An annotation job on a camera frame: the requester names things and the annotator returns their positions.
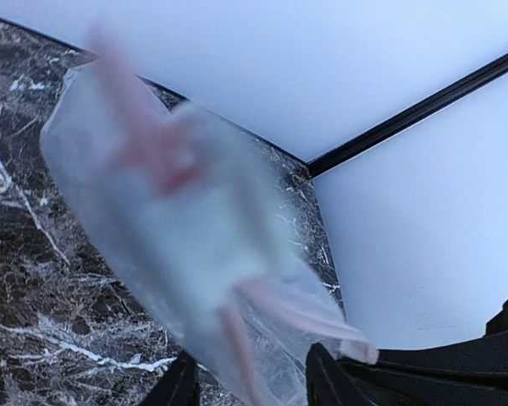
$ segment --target brown marble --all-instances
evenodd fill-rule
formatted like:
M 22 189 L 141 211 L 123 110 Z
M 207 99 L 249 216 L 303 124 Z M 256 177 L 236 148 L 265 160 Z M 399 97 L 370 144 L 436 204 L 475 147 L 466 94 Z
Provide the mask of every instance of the brown marble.
M 178 352 L 91 247 L 41 159 L 40 129 L 78 63 L 78 52 L 0 22 L 0 404 L 134 405 Z M 179 101 L 153 89 L 168 107 Z M 306 168 L 251 139 L 279 174 L 290 244 L 339 297 Z M 201 379 L 203 404 L 237 404 Z

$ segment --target marble tile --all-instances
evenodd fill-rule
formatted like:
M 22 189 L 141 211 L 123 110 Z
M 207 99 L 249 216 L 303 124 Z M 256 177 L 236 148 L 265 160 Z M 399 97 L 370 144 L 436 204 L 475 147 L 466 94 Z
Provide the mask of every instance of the marble tile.
M 178 352 L 91 247 L 39 153 L 62 77 L 82 62 L 75 50 L 0 22 L 0 404 L 136 404 Z M 168 107 L 180 102 L 153 89 Z M 244 136 L 279 174 L 290 244 L 340 299 L 306 168 Z M 237 404 L 210 375 L 201 379 L 203 404 Z

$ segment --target white surface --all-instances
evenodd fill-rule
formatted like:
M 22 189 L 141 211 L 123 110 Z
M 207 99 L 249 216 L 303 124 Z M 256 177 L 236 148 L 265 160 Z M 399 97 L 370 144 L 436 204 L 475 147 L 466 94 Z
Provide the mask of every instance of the white surface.
M 141 74 L 309 161 L 508 52 L 508 0 L 0 0 L 82 46 L 96 17 Z
M 508 74 L 315 188 L 351 324 L 383 348 L 481 337 L 508 299 Z

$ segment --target black trim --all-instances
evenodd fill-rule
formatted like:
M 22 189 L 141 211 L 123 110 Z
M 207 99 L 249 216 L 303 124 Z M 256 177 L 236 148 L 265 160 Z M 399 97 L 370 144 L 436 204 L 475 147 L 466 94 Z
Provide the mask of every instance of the black trim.
M 48 36 L 46 34 L 42 34 L 41 32 L 39 31 L 36 31 L 36 30 L 33 30 L 25 25 L 22 25 L 22 24 L 19 24 L 19 23 L 15 23 L 9 19 L 5 19 L 3 17 L 0 17 L 0 21 L 2 21 L 3 23 L 5 24 L 9 24 L 9 25 L 12 25 L 14 27 L 17 27 L 21 30 L 25 30 L 27 32 L 30 32 L 32 35 L 34 36 L 39 36 L 41 38 L 45 38 L 46 40 L 48 41 L 52 41 L 52 42 L 55 42 L 63 47 L 66 47 L 66 48 L 69 48 L 69 49 L 72 49 L 74 51 L 77 51 L 77 52 L 83 52 L 83 53 L 87 53 L 89 55 L 92 55 L 94 56 L 94 53 L 92 52 L 89 52 L 89 51 L 86 51 L 84 49 L 81 49 L 79 47 L 76 47 L 75 45 L 71 45 L 69 44 L 68 42 L 64 42 L 64 41 L 60 41 L 58 40 L 57 38 L 55 37 L 52 37 L 52 36 Z M 153 85 L 155 87 L 157 87 L 158 89 L 160 90 L 163 90 L 165 91 L 166 93 L 169 93 L 171 96 L 175 96 L 175 97 L 178 97 L 179 99 L 181 99 L 181 101 L 184 101 L 184 100 L 188 100 L 185 96 L 181 95 L 180 93 L 177 93 L 176 91 L 172 91 L 171 89 L 169 89 L 168 87 L 164 86 L 164 85 L 160 85 L 159 83 L 156 83 L 154 82 L 153 80 L 149 80 L 149 79 L 145 79 L 143 77 L 140 77 L 144 82 L 146 82 L 147 84 L 149 85 Z M 252 133 L 251 131 L 247 130 L 247 129 L 244 129 L 243 127 L 239 126 L 238 124 L 235 124 L 231 121 L 229 121 L 227 118 L 224 118 L 222 116 L 219 116 L 223 121 L 225 121 L 226 123 L 230 124 L 231 126 L 233 126 L 234 128 L 238 129 L 239 131 L 243 131 L 245 133 L 248 133 L 249 135 L 251 135 L 252 137 L 264 142 L 265 144 L 269 145 L 271 148 L 275 149 L 276 151 L 280 152 L 282 155 L 285 155 L 303 165 L 307 165 L 305 161 L 303 161 L 302 159 L 298 158 L 297 156 L 293 155 L 291 152 L 288 152 L 286 150 L 283 150 L 281 147 L 275 145 L 273 142 L 269 141 L 269 140 L 266 140 L 262 137 L 260 137 L 259 135 L 256 135 L 254 133 Z
M 508 73 L 508 53 L 478 69 L 476 72 L 458 80 L 453 85 L 449 85 L 427 99 L 420 101 L 418 104 L 407 108 L 404 112 L 400 112 L 389 120 L 369 129 L 366 133 L 309 162 L 307 164 L 309 173 L 315 178 L 327 172 L 329 169 L 373 148 L 382 141 L 411 127 L 413 124 L 418 123 L 506 73 Z

